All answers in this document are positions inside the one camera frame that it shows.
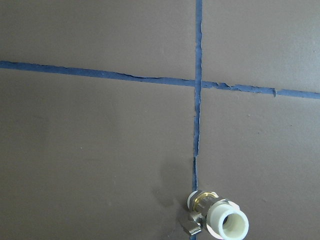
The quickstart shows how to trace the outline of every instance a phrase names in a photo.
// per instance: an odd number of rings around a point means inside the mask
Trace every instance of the cardboard surface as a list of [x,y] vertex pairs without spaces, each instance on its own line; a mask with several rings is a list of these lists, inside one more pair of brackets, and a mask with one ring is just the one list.
[[188,239],[192,87],[0,69],[0,102],[2,240]]
[[1,1],[0,60],[195,78],[195,3]]
[[203,80],[319,93],[319,12],[318,0],[203,0]]
[[318,99],[202,90],[199,188],[239,204],[246,240],[319,237],[319,119]]

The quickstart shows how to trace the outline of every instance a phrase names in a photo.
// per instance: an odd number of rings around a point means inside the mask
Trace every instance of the horizontal blue tape strip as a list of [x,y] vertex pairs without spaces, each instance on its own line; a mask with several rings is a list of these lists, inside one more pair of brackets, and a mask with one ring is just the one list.
[[64,67],[64,66],[52,66],[52,65],[40,65],[40,64],[24,63],[24,62],[0,61],[0,68],[33,71],[33,72],[41,72],[41,73],[77,75],[77,76],[104,78],[104,79],[117,79],[117,80],[143,82],[143,83],[168,84],[168,85],[187,86],[187,87],[195,86],[195,81],[190,79],[186,80],[186,79],[173,78],[173,77],[133,76],[133,75],[118,73],[113,71],[102,71],[102,70]]
[[210,81],[202,81],[202,88],[205,89],[220,89],[220,90],[229,90],[229,91],[241,91],[248,93],[256,93],[256,94],[272,94],[274,96],[289,96],[289,97],[297,97],[297,98],[309,98],[309,99],[320,99],[320,93],[317,92],[309,92],[309,91],[297,91],[297,90],[275,90],[272,87],[259,87],[259,86],[249,86],[249,85],[234,85],[229,86],[226,83],[217,83]]

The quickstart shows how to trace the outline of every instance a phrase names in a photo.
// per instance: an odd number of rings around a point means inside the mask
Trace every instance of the blue line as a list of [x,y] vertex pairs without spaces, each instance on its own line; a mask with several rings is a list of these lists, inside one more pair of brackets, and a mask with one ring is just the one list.
[[143,83],[155,83],[155,84],[168,84],[177,86],[194,87],[194,80],[186,80],[181,78],[173,77],[144,77],[144,76],[133,76],[125,73],[118,73],[113,71],[102,71],[75,67],[64,67],[64,66],[52,66],[52,65],[40,65],[34,63],[25,62],[10,62],[0,61],[0,69],[15,69],[24,71],[33,71],[41,73],[54,73],[54,74],[67,74],[86,76],[94,78],[104,79],[117,79],[125,81],[143,82]]
[[320,99],[320,93],[317,92],[309,92],[309,91],[297,91],[297,90],[276,90],[271,87],[259,87],[259,86],[248,86],[248,85],[233,85],[229,86],[226,83],[217,83],[210,81],[203,81],[201,83],[201,87],[205,89],[220,89],[220,90],[229,90],[229,91],[241,91],[248,93],[256,93],[256,94],[272,94],[274,96],[289,96],[289,97],[297,97],[297,98],[309,98],[309,99]]
[[199,155],[200,115],[201,115],[201,81],[202,81],[202,0],[195,2],[195,94],[194,94],[194,139],[193,139],[193,173],[192,191],[198,189],[197,157]]

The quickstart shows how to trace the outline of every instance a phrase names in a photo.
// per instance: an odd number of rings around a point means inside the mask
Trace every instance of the blue painter's tape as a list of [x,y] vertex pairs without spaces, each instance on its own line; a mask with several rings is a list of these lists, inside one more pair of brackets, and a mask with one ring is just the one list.
[[202,0],[195,2],[195,94],[194,94],[194,139],[193,139],[193,174],[192,191],[198,189],[197,157],[199,155],[200,116],[201,116],[201,81],[202,81]]
[[298,98],[309,98],[309,99],[320,99],[320,93],[317,92],[308,92],[308,91],[297,91],[297,90],[275,90],[272,87],[260,87],[260,86],[249,86],[249,85],[234,85],[229,86],[226,83],[217,83],[217,82],[210,82],[210,81],[203,81],[201,83],[202,88],[205,89],[220,89],[220,90],[229,90],[229,91],[241,91],[241,92],[248,92],[248,93],[256,93],[256,94],[272,94],[274,96],[281,95],[281,96],[289,96],[289,97],[298,97]]
[[77,75],[77,76],[86,76],[86,77],[104,78],[104,79],[117,79],[117,80],[143,82],[143,83],[169,84],[169,85],[187,86],[187,87],[195,86],[195,81],[190,79],[186,80],[186,79],[173,78],[173,77],[133,76],[133,75],[118,73],[113,71],[102,71],[102,70],[64,67],[64,66],[52,66],[52,65],[40,65],[40,64],[24,63],[24,62],[0,61],[0,68],[33,71],[33,72],[41,72],[41,73]]

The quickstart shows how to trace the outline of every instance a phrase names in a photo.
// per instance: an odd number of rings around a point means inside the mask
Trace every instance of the plumbing fitting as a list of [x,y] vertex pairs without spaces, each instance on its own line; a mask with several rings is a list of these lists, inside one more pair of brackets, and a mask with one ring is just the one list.
[[219,240],[243,240],[249,230],[247,216],[240,207],[213,191],[194,191],[187,200],[188,218],[180,223],[190,236],[206,229]]

